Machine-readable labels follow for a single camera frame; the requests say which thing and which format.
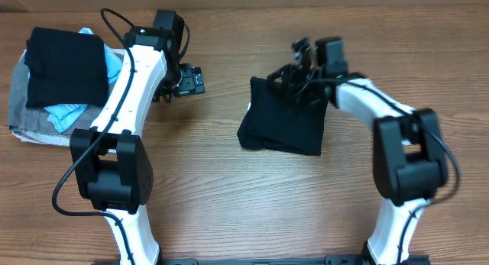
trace gray cloth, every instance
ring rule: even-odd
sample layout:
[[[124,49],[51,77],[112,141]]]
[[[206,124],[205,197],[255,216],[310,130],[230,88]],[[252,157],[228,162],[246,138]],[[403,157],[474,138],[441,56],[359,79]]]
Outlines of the gray cloth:
[[[24,56],[12,70],[10,96],[8,98],[8,128],[14,136],[23,141],[68,146],[70,135],[75,128],[88,129],[102,108],[89,105],[73,125],[60,134],[54,125],[47,121],[49,112],[42,108],[26,108],[28,98],[29,68],[24,64]],[[115,82],[109,85],[109,95]]]

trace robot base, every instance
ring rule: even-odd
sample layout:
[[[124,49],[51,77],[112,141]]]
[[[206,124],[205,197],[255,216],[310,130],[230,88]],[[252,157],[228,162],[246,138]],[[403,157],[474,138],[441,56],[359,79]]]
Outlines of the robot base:
[[[370,258],[367,243],[362,254],[337,254],[325,258],[290,258],[269,260],[217,260],[197,261],[195,259],[164,260],[162,265],[376,265]],[[410,256],[403,265],[431,265],[428,256]]]
[[[121,261],[114,261],[111,263],[92,263],[92,265],[120,265]],[[161,253],[161,247],[158,248],[158,259],[155,265],[164,265],[163,254]]]

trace light blue cloth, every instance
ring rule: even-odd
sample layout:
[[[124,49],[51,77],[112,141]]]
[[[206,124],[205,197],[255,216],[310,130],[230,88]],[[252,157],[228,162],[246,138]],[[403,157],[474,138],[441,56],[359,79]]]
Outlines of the light blue cloth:
[[[92,30],[87,27],[82,28],[79,32],[83,34],[93,34]],[[104,44],[104,51],[108,83],[111,84],[117,81],[119,73],[121,73],[122,61],[106,44]],[[86,104],[60,104],[48,106],[44,109],[50,113],[47,120],[54,124],[57,131],[62,133],[67,130],[76,119],[78,119],[78,117],[85,111],[86,107]]]

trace wood grain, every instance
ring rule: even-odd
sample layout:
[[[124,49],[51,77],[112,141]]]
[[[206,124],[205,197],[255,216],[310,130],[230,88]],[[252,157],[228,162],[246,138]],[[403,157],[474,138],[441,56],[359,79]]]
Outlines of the wood grain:
[[[151,25],[154,11],[126,11]],[[385,92],[439,113],[463,173],[461,192],[425,213],[411,252],[434,264],[489,263],[489,7],[333,7],[180,11],[191,29],[185,61],[201,66],[205,95],[153,104],[144,146],[154,168],[151,227],[166,258],[323,257],[358,253],[381,198],[371,135],[330,108],[321,157],[246,151],[236,131],[249,79],[293,59],[298,38],[340,35],[352,70]],[[111,18],[122,33],[124,24]],[[50,196],[70,166],[62,147],[23,144],[7,127],[11,69],[35,26],[91,27],[117,40],[97,12],[0,15],[0,264],[87,264],[117,259],[101,218],[58,215]],[[71,178],[61,205],[90,210]]]

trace black mount bracket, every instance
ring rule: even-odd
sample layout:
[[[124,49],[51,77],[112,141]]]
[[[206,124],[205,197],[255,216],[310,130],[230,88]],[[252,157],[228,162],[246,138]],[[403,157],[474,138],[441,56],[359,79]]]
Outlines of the black mount bracket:
[[[428,256],[409,256],[402,265],[431,265]],[[367,242],[364,243],[361,254],[335,254],[324,259],[324,265],[377,265],[370,255]]]
[[[308,38],[296,40],[292,43],[292,50],[295,52],[295,59],[298,61],[297,74],[295,79],[303,81],[311,70],[313,64],[311,60],[311,43]]]
[[[180,64],[178,51],[182,44],[185,21],[175,11],[159,9],[153,22],[153,29],[171,31],[170,40],[164,48],[167,61],[167,74],[154,93],[152,102],[172,102],[173,97],[183,97],[205,93],[204,80],[200,67],[189,63]]]
[[[96,128],[75,129],[70,138],[73,162],[100,135]],[[116,149],[117,161],[101,160],[109,149]],[[135,214],[150,198],[153,188],[151,167],[141,138],[130,131],[107,134],[99,147],[80,161],[76,168],[79,194],[92,201],[94,209],[115,208]]]
[[[413,116],[441,138],[432,109],[414,111]],[[421,150],[406,154],[404,138],[419,144]],[[445,152],[425,131],[406,117],[388,116],[374,121],[374,181],[385,199],[396,206],[413,199],[431,199],[447,180]]]
[[[135,44],[153,47],[156,51],[163,51],[167,63],[167,73],[160,81],[157,91],[154,93],[153,100],[159,100],[160,96],[165,97],[165,89],[171,90],[181,80],[180,65],[178,62],[178,39],[176,31],[165,27],[132,27],[129,33],[124,36],[128,47]]]
[[[431,265],[427,256],[413,256],[403,265]],[[324,258],[290,258],[276,260],[164,260],[162,265],[377,265],[359,254],[331,255]]]
[[[343,52],[343,40],[340,37],[327,37],[315,42],[316,58],[320,70],[313,73],[319,78],[341,78],[355,76],[348,74],[348,62]],[[324,88],[326,98],[337,108],[336,86],[340,83],[333,82]]]

